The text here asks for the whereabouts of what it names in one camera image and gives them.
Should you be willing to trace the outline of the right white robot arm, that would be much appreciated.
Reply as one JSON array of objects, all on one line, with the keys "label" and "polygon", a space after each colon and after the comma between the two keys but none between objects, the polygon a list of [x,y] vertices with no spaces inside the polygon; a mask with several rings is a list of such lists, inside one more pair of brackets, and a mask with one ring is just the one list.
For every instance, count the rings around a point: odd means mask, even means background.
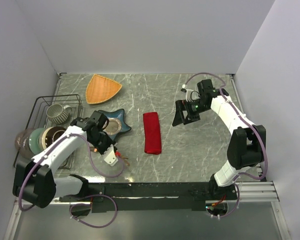
[{"label": "right white robot arm", "polygon": [[187,125],[201,119],[200,114],[213,111],[231,134],[227,148],[227,160],[209,180],[209,195],[220,199],[226,188],[249,168],[265,161],[266,129],[250,121],[233,103],[225,89],[216,89],[211,79],[204,79],[192,90],[183,84],[185,99],[175,102],[172,126]]}]

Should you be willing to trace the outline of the red cloth napkin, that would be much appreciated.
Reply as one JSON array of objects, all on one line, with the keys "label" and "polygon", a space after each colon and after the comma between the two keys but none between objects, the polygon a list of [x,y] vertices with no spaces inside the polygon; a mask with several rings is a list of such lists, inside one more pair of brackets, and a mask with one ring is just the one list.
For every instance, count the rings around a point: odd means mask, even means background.
[{"label": "red cloth napkin", "polygon": [[162,153],[162,139],[159,116],[157,112],[146,112],[143,114],[144,126],[144,152],[151,155]]}]

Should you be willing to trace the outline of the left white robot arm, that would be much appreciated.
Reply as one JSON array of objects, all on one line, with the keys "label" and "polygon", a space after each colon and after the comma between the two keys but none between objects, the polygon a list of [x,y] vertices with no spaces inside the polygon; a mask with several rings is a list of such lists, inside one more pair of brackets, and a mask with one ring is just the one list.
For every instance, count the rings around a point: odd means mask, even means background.
[{"label": "left white robot arm", "polygon": [[32,206],[45,208],[58,197],[73,196],[84,201],[89,195],[89,181],[79,175],[54,178],[61,164],[81,145],[94,146],[103,160],[110,166],[118,162],[115,142],[104,131],[109,119],[101,111],[94,111],[90,117],[77,117],[65,132],[41,153],[30,160],[16,164],[12,193]]}]

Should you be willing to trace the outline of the copper fork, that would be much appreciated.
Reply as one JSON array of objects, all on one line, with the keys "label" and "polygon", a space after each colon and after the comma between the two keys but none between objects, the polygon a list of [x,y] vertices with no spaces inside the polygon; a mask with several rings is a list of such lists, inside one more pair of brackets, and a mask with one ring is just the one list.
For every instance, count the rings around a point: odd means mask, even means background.
[{"label": "copper fork", "polygon": [[[93,147],[93,146],[90,146],[89,149],[90,149],[91,152],[94,152],[94,153],[97,153],[97,152],[98,152],[98,150],[97,150],[95,147]],[[128,162],[128,158],[127,158],[127,157],[122,156],[121,153],[118,152],[118,151],[115,153],[115,155],[116,155],[117,157],[120,157],[120,158],[124,161],[124,163],[125,163],[125,165],[126,165],[127,167],[130,166],[130,163]]]}]

